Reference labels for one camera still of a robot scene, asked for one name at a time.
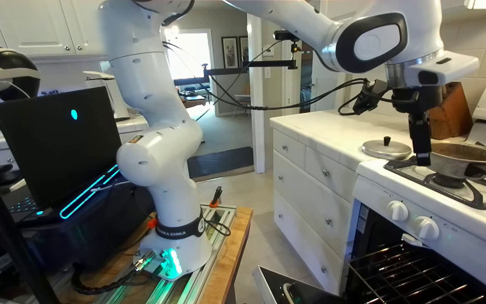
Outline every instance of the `pot lid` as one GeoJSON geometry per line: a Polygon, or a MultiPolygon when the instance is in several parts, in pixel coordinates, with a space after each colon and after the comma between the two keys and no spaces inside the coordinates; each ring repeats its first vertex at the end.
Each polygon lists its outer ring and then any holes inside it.
{"type": "Polygon", "coordinates": [[[384,137],[383,140],[365,142],[362,150],[369,156],[385,158],[386,160],[403,160],[411,154],[409,146],[391,141],[389,136],[384,137]]]}

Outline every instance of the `metal pan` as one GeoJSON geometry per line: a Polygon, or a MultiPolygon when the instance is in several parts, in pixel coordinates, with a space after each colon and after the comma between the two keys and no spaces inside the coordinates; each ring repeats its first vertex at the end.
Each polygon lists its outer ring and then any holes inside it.
{"type": "Polygon", "coordinates": [[[486,177],[486,148],[435,142],[430,163],[430,169],[442,175],[456,179],[482,179],[486,177]]]}

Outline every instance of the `black strap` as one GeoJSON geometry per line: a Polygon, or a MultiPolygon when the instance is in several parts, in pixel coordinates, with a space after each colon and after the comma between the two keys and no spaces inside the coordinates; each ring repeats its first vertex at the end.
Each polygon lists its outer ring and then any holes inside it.
{"type": "Polygon", "coordinates": [[[162,225],[159,221],[157,216],[157,225],[155,226],[155,231],[157,234],[165,239],[168,240],[181,240],[186,237],[195,235],[201,236],[204,233],[206,225],[204,220],[204,213],[202,208],[200,207],[200,216],[197,217],[194,221],[191,221],[187,225],[179,226],[179,227],[168,227],[162,225]]]}

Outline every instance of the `orange clip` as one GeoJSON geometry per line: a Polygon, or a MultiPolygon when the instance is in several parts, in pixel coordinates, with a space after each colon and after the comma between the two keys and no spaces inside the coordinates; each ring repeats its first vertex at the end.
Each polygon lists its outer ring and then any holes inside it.
{"type": "Polygon", "coordinates": [[[210,208],[216,208],[219,206],[219,200],[216,200],[216,202],[211,201],[210,202],[210,208]]]}
{"type": "Polygon", "coordinates": [[[147,222],[147,227],[153,229],[157,225],[157,219],[152,219],[147,222]]]}

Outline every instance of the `oven knob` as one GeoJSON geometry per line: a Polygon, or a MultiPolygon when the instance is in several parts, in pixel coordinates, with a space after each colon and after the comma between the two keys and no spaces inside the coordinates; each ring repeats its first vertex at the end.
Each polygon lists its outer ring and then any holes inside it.
{"type": "Polygon", "coordinates": [[[389,216],[397,222],[404,222],[408,219],[408,209],[405,204],[399,201],[392,201],[387,204],[389,216]]]}
{"type": "Polygon", "coordinates": [[[415,233],[422,239],[436,240],[440,235],[438,225],[426,216],[418,216],[415,221],[415,233]]]}

